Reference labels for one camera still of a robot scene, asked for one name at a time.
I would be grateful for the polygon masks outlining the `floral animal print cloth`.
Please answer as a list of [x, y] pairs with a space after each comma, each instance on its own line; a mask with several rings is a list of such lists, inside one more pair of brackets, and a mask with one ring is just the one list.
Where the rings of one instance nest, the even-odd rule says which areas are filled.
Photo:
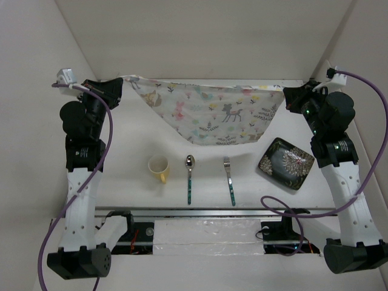
[[124, 80], [161, 119], [199, 146], [257, 142], [284, 101], [280, 85], [216, 87], [136, 75]]

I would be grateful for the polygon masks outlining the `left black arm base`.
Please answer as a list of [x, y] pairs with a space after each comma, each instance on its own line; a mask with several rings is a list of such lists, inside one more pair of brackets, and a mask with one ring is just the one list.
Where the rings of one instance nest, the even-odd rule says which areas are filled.
[[104, 224], [112, 217], [121, 216], [127, 221], [127, 231], [122, 234], [116, 246], [112, 247], [112, 255], [152, 255], [153, 254], [153, 222], [135, 222], [130, 211], [115, 210], [109, 212], [102, 220]]

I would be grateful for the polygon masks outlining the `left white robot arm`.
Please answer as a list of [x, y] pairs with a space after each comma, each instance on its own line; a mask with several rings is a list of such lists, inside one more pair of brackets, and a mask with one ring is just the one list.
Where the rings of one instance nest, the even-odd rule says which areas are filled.
[[109, 274], [112, 250], [135, 234], [125, 216], [111, 216], [97, 229], [95, 210], [104, 161], [113, 139], [101, 138], [104, 121], [112, 121], [112, 109], [122, 96], [122, 78], [82, 84], [57, 82], [55, 87], [78, 95], [62, 106], [59, 116], [66, 134], [68, 194], [65, 227], [58, 251], [48, 254], [47, 266], [63, 279], [103, 278]]

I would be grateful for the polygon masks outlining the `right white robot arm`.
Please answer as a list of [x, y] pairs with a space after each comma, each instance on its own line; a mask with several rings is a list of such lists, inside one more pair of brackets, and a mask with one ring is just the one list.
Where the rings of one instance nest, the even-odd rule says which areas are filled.
[[353, 99], [342, 92], [315, 91], [305, 84], [283, 90], [286, 109], [302, 114], [310, 142], [336, 207], [340, 236], [326, 238], [324, 259], [335, 274], [376, 269], [387, 262], [387, 243], [375, 226], [359, 182], [358, 155], [346, 130], [355, 117]]

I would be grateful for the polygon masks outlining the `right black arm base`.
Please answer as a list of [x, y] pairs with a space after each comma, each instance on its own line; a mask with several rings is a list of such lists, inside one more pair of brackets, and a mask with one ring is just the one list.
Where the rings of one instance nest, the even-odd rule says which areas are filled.
[[260, 228], [255, 238], [263, 244], [265, 255], [320, 255], [320, 249], [307, 238], [301, 241], [299, 228], [293, 229], [291, 218], [279, 215], [261, 215]]

